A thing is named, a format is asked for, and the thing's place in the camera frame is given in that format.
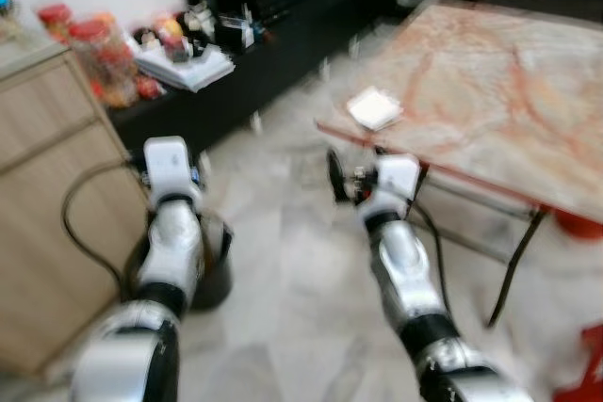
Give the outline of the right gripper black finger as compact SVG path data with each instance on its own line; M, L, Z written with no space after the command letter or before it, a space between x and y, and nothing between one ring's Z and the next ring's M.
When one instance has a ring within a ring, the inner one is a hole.
M346 179L343 172L343 166L340 164L340 158L339 155L337 155L335 148L329 148L327 150L326 162L329 184L331 184L335 202L348 202L348 191L346 191Z

